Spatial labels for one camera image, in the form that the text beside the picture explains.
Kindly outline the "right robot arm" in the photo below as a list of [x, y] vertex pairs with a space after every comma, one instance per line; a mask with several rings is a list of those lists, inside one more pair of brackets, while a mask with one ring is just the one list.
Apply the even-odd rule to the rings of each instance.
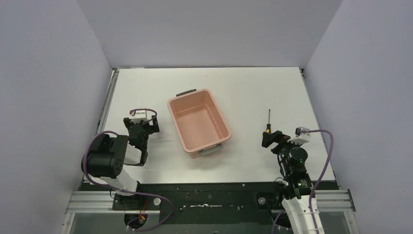
[[300, 138], [291, 138], [281, 131], [263, 132], [262, 147], [276, 146], [271, 152], [277, 156], [282, 176], [281, 205], [295, 234], [323, 234], [314, 186], [305, 167], [308, 153]]

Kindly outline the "yellow black handled screwdriver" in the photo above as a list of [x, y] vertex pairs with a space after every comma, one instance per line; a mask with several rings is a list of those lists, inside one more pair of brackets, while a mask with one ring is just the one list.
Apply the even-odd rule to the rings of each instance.
[[271, 133], [271, 109], [268, 109], [268, 118], [267, 118], [267, 124], [266, 124], [266, 133]]

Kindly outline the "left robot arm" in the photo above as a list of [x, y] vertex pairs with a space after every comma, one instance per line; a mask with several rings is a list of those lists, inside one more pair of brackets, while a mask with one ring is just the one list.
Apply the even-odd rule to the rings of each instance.
[[124, 118], [127, 135], [103, 131], [88, 146], [81, 162], [81, 169], [94, 185], [99, 178], [121, 196], [145, 195], [139, 181], [123, 169], [124, 165], [144, 166], [148, 158], [149, 135], [160, 132], [157, 116]]

